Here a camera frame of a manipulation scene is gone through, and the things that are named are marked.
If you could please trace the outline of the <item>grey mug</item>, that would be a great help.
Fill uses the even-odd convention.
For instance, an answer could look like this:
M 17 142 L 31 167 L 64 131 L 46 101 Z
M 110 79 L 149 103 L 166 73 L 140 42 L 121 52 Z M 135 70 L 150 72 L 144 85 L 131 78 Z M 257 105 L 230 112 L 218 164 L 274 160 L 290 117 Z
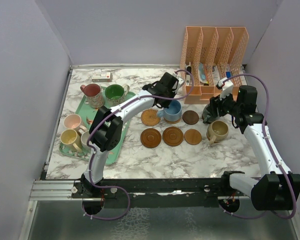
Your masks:
M 202 120 L 205 124 L 211 124 L 214 121 L 214 116 L 211 113 L 210 104 L 207 104 L 202 111 Z

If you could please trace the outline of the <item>blue mug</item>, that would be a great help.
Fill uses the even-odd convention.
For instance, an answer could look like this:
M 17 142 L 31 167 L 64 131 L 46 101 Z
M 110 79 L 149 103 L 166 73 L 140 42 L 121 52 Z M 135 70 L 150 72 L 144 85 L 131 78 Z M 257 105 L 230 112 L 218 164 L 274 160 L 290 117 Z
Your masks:
M 172 100 L 167 108 L 157 112 L 157 116 L 168 121 L 176 121 L 182 117 L 182 105 L 178 100 Z

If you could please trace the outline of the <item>tan mug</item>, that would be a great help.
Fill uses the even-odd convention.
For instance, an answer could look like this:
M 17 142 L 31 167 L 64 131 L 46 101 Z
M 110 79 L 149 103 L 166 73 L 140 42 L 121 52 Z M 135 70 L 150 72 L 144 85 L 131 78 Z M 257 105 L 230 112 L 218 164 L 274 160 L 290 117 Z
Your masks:
M 227 123 L 221 120 L 215 120 L 207 129 L 206 137 L 209 140 L 209 144 L 220 143 L 225 140 L 229 135 L 229 126 Z

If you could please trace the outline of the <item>woven rattan coaster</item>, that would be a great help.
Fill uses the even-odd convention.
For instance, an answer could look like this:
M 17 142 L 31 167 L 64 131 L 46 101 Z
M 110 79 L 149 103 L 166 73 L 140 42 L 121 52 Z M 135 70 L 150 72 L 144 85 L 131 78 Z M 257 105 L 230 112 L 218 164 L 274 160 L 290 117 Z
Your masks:
M 158 110 L 155 109 L 147 109 L 141 114 L 141 122 L 149 127 L 157 125 L 161 118 L 157 116 Z
M 167 119 L 165 119 L 165 118 L 163 118 L 167 123 L 169 123 L 169 124 L 177 124 L 177 123 L 179 123 L 180 121 L 181 121 L 181 118 L 179 118 L 178 120 L 175 120 L 175 121 L 170 121 L 170 120 L 167 120 Z

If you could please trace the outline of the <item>dark walnut coaster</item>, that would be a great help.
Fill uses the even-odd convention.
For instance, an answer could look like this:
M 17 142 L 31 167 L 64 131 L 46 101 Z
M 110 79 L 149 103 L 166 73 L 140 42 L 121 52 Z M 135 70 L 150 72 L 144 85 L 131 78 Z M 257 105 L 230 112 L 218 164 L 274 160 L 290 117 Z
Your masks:
M 199 115 L 193 110 L 187 110 L 182 115 L 183 121 L 188 125 L 194 125 L 199 121 Z

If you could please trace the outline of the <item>brown ringed wooden coaster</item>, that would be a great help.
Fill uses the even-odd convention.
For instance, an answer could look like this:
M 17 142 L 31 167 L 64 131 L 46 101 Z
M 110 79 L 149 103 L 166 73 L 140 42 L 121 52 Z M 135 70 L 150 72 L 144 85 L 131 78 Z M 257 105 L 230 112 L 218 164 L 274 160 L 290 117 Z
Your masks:
M 146 148 L 157 147 L 161 143 L 161 140 L 161 133 L 154 128 L 147 128 L 140 135 L 140 141 Z

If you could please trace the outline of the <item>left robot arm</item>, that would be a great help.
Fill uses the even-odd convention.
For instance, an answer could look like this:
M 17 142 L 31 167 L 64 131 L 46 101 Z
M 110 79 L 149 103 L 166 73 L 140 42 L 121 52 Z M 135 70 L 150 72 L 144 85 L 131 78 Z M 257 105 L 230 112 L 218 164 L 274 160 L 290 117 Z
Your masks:
M 110 151 L 119 144 L 126 122 L 154 106 L 168 107 L 184 83 L 177 71 L 173 74 L 165 72 L 159 81 L 144 85 L 138 94 L 123 103 L 98 109 L 87 139 L 91 156 L 80 179 L 87 196 L 93 198 L 100 193 L 99 182 L 104 176 L 106 160 Z

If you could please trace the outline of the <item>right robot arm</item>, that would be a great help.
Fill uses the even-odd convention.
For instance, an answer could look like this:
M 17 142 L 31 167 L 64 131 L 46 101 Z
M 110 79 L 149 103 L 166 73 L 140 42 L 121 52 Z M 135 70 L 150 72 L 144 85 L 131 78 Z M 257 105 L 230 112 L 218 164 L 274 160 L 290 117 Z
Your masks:
M 292 173 L 277 151 L 265 115 L 256 111 L 257 89 L 241 85 L 237 97 L 232 95 L 232 83 L 220 83 L 221 93 L 210 99 L 208 116 L 216 119 L 227 114 L 248 140 L 259 164 L 261 179 L 246 176 L 241 171 L 224 172 L 219 189 L 230 196 L 237 190 L 250 197 L 258 211 L 290 211 L 296 209 L 300 193 L 300 174 Z

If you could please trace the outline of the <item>black grey marker pen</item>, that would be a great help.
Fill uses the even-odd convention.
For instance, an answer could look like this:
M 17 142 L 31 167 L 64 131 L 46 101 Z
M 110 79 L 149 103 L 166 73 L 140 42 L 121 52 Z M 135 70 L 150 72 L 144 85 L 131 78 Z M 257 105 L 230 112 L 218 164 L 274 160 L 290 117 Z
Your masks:
M 190 64 L 187 65 L 185 70 L 191 74 L 192 73 L 191 65 Z M 186 73 L 185 76 L 186 76 L 186 85 L 191 86 L 192 85 L 192 77 L 188 73 Z

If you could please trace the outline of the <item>white printed packet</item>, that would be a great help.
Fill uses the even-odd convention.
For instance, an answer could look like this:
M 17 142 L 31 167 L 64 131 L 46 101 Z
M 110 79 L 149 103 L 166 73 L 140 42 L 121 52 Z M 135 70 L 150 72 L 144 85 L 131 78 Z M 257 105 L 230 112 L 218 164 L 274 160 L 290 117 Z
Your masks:
M 212 67 L 212 78 L 213 82 L 216 84 L 221 78 L 220 78 L 220 73 L 217 65 L 214 65 Z

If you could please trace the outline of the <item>white blue packet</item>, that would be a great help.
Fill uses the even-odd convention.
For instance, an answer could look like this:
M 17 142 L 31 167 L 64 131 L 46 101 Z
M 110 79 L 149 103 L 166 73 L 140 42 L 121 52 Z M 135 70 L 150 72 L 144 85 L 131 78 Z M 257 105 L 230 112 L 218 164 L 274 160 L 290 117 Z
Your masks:
M 199 63 L 199 66 L 198 66 L 198 75 L 199 75 L 199 81 L 203 85 L 208 84 L 207 77 L 206 77 L 206 74 L 205 74 L 204 64 L 201 63 L 201 62 Z

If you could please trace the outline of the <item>green floral mug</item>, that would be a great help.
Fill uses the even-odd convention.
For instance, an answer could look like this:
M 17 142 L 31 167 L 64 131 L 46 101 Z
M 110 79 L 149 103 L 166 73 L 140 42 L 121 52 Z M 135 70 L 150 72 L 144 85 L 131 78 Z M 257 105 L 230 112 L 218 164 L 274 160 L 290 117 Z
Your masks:
M 108 86 L 105 91 L 105 97 L 107 103 L 110 107 L 117 106 L 125 101 L 125 97 L 127 96 L 130 90 L 130 86 L 127 84 L 119 85 L 112 84 Z

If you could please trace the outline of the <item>peach plastic file organizer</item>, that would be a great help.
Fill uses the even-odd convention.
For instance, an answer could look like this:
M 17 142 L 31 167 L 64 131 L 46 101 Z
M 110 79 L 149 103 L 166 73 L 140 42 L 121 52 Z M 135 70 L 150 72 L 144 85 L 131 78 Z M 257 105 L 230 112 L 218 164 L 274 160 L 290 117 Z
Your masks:
M 212 68 L 217 65 L 220 79 L 226 77 L 226 71 L 232 72 L 232 95 L 237 97 L 239 87 L 243 84 L 243 58 L 249 41 L 245 27 L 187 26 L 185 28 L 179 67 L 186 69 L 191 65 L 194 83 L 184 85 L 186 95 L 184 103 L 188 105 L 208 104 L 211 97 L 221 93 L 214 83 Z M 208 84 L 199 80 L 199 63 L 204 65 Z

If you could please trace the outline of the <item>small white red box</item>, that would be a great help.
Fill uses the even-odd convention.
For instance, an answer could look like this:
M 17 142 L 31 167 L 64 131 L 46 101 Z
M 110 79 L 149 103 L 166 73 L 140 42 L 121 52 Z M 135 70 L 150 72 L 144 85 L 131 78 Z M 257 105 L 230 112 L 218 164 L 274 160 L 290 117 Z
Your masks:
M 91 79 L 94 83 L 109 83 L 113 79 L 111 72 L 93 72 Z

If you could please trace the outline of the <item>red floral mug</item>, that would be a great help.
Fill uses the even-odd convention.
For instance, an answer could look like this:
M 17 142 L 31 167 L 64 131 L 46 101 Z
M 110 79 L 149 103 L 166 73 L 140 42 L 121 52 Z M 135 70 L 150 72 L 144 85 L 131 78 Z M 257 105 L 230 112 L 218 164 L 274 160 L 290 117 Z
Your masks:
M 101 87 L 98 84 L 81 85 L 80 90 L 85 95 L 90 107 L 98 109 L 105 104 Z

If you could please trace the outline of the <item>white cream mug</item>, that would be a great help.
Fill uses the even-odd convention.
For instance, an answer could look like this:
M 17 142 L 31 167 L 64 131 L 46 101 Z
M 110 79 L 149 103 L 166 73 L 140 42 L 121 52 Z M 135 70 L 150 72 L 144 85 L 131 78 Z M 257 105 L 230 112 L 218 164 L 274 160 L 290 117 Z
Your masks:
M 87 131 L 83 132 L 80 137 L 81 145 L 87 152 L 91 151 L 91 148 L 87 145 L 89 136 L 90 136 L 90 133 L 87 130 Z

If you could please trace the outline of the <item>pink mug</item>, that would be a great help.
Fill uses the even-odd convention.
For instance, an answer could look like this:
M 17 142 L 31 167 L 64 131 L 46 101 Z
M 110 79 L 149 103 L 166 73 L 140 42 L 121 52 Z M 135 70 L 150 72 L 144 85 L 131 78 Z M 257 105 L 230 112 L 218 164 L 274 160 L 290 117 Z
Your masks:
M 78 114 L 68 115 L 63 122 L 66 129 L 75 130 L 77 133 L 82 135 L 84 132 L 88 131 L 86 125 L 84 124 L 82 118 Z

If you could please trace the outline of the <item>yellow mug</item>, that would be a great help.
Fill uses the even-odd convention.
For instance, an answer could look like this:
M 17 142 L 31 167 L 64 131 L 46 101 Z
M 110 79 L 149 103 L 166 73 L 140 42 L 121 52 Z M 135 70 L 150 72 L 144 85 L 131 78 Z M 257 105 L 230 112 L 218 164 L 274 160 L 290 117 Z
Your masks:
M 74 129 L 67 129 L 60 135 L 60 141 L 71 151 L 82 153 L 81 137 Z

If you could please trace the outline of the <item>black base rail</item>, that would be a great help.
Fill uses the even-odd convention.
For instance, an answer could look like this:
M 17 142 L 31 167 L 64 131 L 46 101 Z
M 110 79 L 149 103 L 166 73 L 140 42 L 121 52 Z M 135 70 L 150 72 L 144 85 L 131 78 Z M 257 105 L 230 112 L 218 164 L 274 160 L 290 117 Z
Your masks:
M 221 178 L 128 178 L 102 179 L 91 184 L 82 177 L 75 181 L 72 198 L 99 202 L 106 208 L 217 208 L 219 200 L 243 196 L 226 188 Z

